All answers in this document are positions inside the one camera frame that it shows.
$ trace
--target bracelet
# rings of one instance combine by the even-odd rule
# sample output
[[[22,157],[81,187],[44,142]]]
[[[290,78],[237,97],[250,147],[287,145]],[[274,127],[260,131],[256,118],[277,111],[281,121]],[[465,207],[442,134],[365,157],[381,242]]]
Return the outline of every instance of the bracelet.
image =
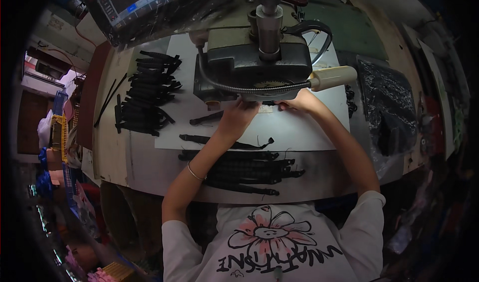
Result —
[[[204,180],[207,179],[207,175],[205,175],[205,178],[203,178],[203,179],[201,179],[200,177],[196,176],[196,175],[193,173],[193,171],[191,171],[190,162],[189,162],[189,161],[188,161],[188,170],[190,170],[191,175],[193,175],[193,176],[194,176],[196,179],[198,179],[198,180],[204,181]]]

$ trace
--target black fabric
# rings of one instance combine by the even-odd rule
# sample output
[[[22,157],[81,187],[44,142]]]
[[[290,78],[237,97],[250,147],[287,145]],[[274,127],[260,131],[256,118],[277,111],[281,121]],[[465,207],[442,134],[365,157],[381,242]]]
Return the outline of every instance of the black fabric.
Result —
[[[409,151],[417,139],[417,117],[410,84],[404,74],[361,57],[358,76],[373,145],[382,155]]]

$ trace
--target cartoon flower graphic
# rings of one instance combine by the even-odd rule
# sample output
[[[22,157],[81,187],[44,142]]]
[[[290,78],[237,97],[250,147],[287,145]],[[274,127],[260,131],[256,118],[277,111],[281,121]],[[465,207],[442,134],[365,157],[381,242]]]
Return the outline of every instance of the cartoon flower graphic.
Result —
[[[269,254],[277,261],[287,261],[288,254],[297,245],[315,246],[317,243],[306,232],[311,230],[307,221],[295,223],[286,211],[272,216],[271,207],[257,208],[228,240],[228,246],[239,249],[248,246],[247,255],[258,265],[266,264]]]

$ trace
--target white t-shirt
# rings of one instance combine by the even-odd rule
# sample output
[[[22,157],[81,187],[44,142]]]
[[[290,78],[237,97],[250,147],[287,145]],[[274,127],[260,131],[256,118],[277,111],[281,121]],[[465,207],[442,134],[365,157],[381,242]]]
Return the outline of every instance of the white t-shirt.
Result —
[[[218,234],[205,255],[180,221],[163,224],[165,282],[360,281],[379,278],[383,266],[382,207],[367,191],[341,230],[314,204],[218,208]]]

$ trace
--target woman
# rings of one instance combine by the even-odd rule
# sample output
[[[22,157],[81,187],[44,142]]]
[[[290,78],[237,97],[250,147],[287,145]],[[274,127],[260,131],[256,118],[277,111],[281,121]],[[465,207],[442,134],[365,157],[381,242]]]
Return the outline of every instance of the woman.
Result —
[[[238,101],[225,111],[208,143],[171,183],[162,204],[164,280],[371,281],[382,268],[386,202],[371,161],[354,137],[310,91],[276,102],[308,113],[336,147],[358,202],[341,230],[312,202],[226,208],[219,205],[218,234],[205,254],[186,225],[186,207],[218,158],[258,113]]]

